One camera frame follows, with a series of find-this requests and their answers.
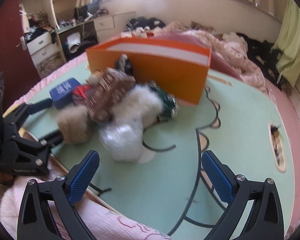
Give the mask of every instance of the white wall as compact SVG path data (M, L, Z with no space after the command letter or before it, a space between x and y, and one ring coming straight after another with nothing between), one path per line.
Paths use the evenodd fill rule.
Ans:
M281 28L273 16L238 0L105 0L102 6L110 14L135 10L137 16L188 26L193 20L218 32L242 32L261 41L275 42Z

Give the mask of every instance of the metal bolt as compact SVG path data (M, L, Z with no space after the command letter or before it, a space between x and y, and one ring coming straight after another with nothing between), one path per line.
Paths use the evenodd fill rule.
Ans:
M43 146L47 145L47 141L46 141L46 140L41 140L40 143L41 143Z
M66 178L65 175L59 175L59 176L57 177L57 181L63 181L65 178Z
M36 159L35 164L37 164L38 166L41 166L43 164L43 161L40 159Z
M242 174L237 175L237 180L244 181L246 179Z
M35 180L34 179L31 179L28 181L28 185L33 185L35 183Z
M269 184L274 184L274 180L271 179L271 178L268 178L268 179L267 179L267 182L268 182Z

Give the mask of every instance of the clear plastic bag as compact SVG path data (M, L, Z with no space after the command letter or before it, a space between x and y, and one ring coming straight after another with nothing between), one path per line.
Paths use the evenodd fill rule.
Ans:
M113 122L99 130L101 143L118 162L135 162L142 153L143 126L140 119Z

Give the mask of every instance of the light green cloth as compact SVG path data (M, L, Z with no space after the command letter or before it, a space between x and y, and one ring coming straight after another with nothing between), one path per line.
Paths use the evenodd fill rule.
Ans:
M300 74L300 9L294 0L288 0L274 49L283 51L277 69L294 87Z

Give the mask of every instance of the blue case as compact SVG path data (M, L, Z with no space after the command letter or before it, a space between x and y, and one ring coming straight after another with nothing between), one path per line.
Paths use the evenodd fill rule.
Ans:
M71 92L80 85L81 84L79 81L77 81L75 78L69 78L68 80L51 89L50 96L56 109L61 109L72 102Z

